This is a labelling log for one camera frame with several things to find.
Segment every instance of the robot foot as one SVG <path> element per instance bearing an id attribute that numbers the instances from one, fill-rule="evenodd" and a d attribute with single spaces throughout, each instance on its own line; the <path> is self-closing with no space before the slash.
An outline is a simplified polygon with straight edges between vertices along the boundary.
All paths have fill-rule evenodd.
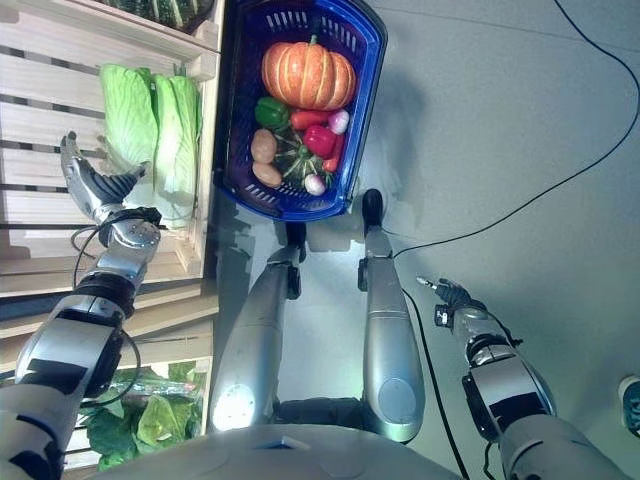
<path id="1" fill-rule="evenodd" d="M 382 226 L 384 202 L 382 194 L 375 188 L 370 188 L 362 197 L 362 220 L 364 221 L 364 235 L 371 227 Z"/>
<path id="2" fill-rule="evenodd" d="M 285 224 L 287 232 L 287 245 L 293 245 L 300 249 L 299 262 L 304 262 L 307 258 L 307 249 L 305 242 L 307 241 L 307 226 L 304 222 L 287 222 Z"/>

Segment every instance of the red bell pepper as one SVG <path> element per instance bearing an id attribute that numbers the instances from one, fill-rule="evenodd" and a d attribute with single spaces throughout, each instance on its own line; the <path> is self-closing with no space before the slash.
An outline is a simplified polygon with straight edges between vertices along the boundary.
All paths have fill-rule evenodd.
<path id="1" fill-rule="evenodd" d="M 304 132 L 302 142 L 319 157 L 329 158 L 333 153 L 336 138 L 337 135 L 328 128 L 320 125 L 311 125 Z"/>
<path id="2" fill-rule="evenodd" d="M 323 125 L 327 123 L 332 113 L 320 110 L 299 110 L 291 114 L 291 126 L 295 130 L 306 130 L 311 125 Z"/>

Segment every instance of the gray floor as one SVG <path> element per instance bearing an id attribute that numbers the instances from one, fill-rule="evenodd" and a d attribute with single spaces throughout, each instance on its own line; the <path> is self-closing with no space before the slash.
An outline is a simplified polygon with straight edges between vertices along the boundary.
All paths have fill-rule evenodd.
<path id="1" fill-rule="evenodd" d="M 640 72 L 640 3 L 563 4 Z M 578 40 L 551 0 L 373 5 L 389 46 L 357 190 L 383 191 L 392 231 L 433 241 L 483 226 L 602 154 L 631 119 L 628 76 Z M 417 274 L 455 279 L 483 300 L 526 340 L 522 351 L 553 389 L 560 415 L 632 476 L 640 475 L 640 440 L 620 424 L 616 387 L 640 372 L 639 151 L 636 129 L 605 164 L 507 223 L 397 262 L 427 319 L 435 298 L 414 283 Z M 278 244 L 271 222 L 221 202 L 219 341 Z M 309 227 L 303 296 L 286 310 L 284 400 L 361 392 L 358 215 L 354 205 Z M 463 359 L 446 331 L 428 324 L 427 334 L 454 435 L 472 478 L 483 478 L 484 444 L 460 386 Z M 427 390 L 411 447 L 455 470 L 429 382 Z M 495 451 L 492 470 L 499 474 Z"/>

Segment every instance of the bell pepper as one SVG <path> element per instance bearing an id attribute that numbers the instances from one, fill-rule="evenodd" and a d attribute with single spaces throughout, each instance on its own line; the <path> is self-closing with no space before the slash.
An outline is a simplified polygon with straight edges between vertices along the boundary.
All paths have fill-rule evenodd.
<path id="1" fill-rule="evenodd" d="M 336 137 L 337 135 L 328 128 L 320 125 L 311 125 L 304 132 L 302 142 L 319 157 L 329 158 L 333 153 Z"/>
<path id="2" fill-rule="evenodd" d="M 289 109 L 273 97 L 262 97 L 254 110 L 256 121 L 265 128 L 280 129 L 289 124 Z"/>
<path id="3" fill-rule="evenodd" d="M 320 110 L 299 110 L 291 114 L 291 126 L 296 130 L 306 130 L 311 125 L 327 123 L 331 112 Z"/>

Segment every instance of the potato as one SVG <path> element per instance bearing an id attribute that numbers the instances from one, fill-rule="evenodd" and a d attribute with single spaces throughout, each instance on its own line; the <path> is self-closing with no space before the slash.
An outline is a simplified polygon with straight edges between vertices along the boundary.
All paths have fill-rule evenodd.
<path id="1" fill-rule="evenodd" d="M 258 163 L 271 163 L 278 151 L 278 142 L 266 128 L 261 128 L 253 134 L 251 141 L 251 156 Z"/>
<path id="2" fill-rule="evenodd" d="M 282 184 L 282 175 L 273 165 L 253 162 L 251 168 L 258 180 L 267 187 L 277 188 Z"/>

